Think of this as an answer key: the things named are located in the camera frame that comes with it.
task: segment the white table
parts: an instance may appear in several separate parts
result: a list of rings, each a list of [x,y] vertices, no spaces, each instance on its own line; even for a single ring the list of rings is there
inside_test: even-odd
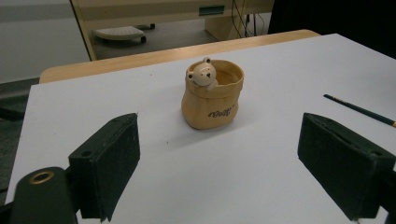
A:
[[[351,223],[298,160],[303,113],[396,154],[394,128],[322,96],[395,119],[396,61],[340,35],[209,56],[245,71],[235,120],[213,130],[180,111],[186,68],[201,57],[33,86],[7,201],[24,175],[66,168],[108,120],[136,112],[141,160],[111,223]]]

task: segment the bear face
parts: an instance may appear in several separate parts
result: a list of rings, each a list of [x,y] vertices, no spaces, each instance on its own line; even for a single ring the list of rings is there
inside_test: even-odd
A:
[[[219,84],[216,80],[216,69],[208,57],[205,57],[202,63],[198,64],[192,71],[188,71],[186,75],[195,84],[206,87],[208,91]]]

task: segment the ceramic pot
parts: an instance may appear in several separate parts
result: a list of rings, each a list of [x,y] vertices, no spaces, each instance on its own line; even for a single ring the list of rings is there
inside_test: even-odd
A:
[[[202,62],[188,67],[186,74]],[[244,82],[244,72],[236,64],[212,60],[219,85],[210,91],[186,76],[186,90],[181,101],[184,119],[195,129],[211,129],[230,123],[238,112],[238,98]]]

